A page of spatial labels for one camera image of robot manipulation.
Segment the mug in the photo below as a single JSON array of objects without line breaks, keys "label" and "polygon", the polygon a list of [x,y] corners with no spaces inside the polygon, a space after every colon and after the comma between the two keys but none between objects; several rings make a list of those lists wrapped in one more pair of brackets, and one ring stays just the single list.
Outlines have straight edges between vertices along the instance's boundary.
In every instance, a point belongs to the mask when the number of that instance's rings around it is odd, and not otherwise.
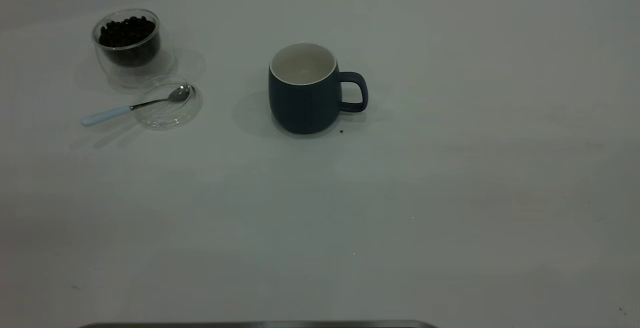
[{"label": "mug", "polygon": [[[343,102],[341,82],[354,82],[361,103]],[[362,112],[369,101],[367,84],[355,72],[338,71],[338,60],[315,43],[294,43],[278,51],[269,64],[269,105],[276,120],[295,134],[329,127],[340,111]]]}]

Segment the mug handle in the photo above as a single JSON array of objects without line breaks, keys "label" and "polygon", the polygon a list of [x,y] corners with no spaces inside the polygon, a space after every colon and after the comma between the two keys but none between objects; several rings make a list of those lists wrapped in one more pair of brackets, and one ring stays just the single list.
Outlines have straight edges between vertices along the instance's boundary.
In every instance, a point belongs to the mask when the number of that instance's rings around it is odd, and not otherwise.
[{"label": "mug handle", "polygon": [[362,112],[367,107],[369,103],[369,92],[367,91],[367,84],[364,82],[364,77],[359,73],[355,72],[341,72],[338,76],[340,82],[353,82],[360,87],[360,91],[362,92],[362,102],[361,103],[349,103],[343,102],[340,105],[340,110],[344,112]]}]

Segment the mug rim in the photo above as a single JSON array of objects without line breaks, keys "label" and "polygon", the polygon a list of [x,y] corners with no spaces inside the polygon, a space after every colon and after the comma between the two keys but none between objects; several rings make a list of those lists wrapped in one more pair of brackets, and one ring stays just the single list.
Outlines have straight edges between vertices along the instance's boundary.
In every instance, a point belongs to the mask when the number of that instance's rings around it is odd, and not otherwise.
[{"label": "mug rim", "polygon": [[[295,84],[292,82],[288,82],[286,80],[283,80],[282,78],[279,78],[278,75],[276,75],[276,73],[274,72],[274,59],[276,58],[276,56],[281,53],[282,51],[286,50],[287,48],[291,48],[293,46],[298,46],[298,45],[307,45],[310,44],[312,46],[318,46],[320,48],[322,48],[323,50],[327,51],[329,53],[329,55],[331,55],[331,57],[333,58],[333,67],[331,68],[331,70],[329,71],[329,73],[327,73],[327,75],[325,75],[323,78],[320,78],[319,80],[315,80],[313,82],[309,82],[309,83],[304,83],[304,84]],[[269,62],[269,72],[274,75],[275,78],[277,78],[279,81],[289,84],[289,85],[313,85],[313,84],[317,84],[318,82],[322,82],[323,80],[327,79],[327,77],[329,77],[335,70],[336,67],[338,66],[338,59],[336,59],[336,55],[334,55],[333,52],[331,52],[330,49],[326,48],[325,46],[322,46],[322,44],[319,43],[313,43],[313,42],[306,42],[306,41],[300,41],[300,42],[296,42],[296,43],[292,43],[288,46],[284,46],[281,49],[278,50],[278,52],[275,53],[275,55],[273,55],[273,57],[271,58],[270,62]]]}]

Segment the glass jar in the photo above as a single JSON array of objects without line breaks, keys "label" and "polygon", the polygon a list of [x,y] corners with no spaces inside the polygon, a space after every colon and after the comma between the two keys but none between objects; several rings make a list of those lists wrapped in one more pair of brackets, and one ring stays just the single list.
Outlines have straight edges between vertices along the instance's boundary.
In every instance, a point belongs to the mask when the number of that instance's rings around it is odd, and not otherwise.
[{"label": "glass jar", "polygon": [[[129,46],[109,47],[100,43],[100,36],[107,24],[136,17],[155,23],[146,38]],[[176,62],[174,46],[167,36],[158,16],[147,9],[126,9],[106,15],[95,24],[91,32],[95,54],[107,76],[124,87],[140,87],[151,78],[169,73]]]}]

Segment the metal spoon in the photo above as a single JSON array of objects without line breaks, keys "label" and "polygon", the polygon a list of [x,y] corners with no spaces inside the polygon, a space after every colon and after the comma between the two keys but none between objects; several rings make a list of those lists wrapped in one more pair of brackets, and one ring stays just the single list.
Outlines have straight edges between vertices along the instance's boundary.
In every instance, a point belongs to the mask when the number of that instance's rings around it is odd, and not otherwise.
[{"label": "metal spoon", "polygon": [[191,87],[189,85],[187,84],[181,85],[177,89],[174,89],[173,92],[169,94],[168,98],[163,98],[162,100],[149,101],[145,103],[139,103],[138,105],[133,105],[133,106],[123,106],[123,107],[117,107],[115,109],[106,110],[105,112],[89,115],[83,118],[82,121],[80,121],[80,123],[82,124],[82,126],[93,126],[93,125],[97,125],[100,122],[105,122],[108,119],[112,119],[114,117],[118,117],[123,114],[129,113],[132,110],[139,109],[140,107],[153,105],[154,103],[165,102],[165,101],[174,102],[174,103],[182,102],[189,97],[190,93],[191,93]]}]

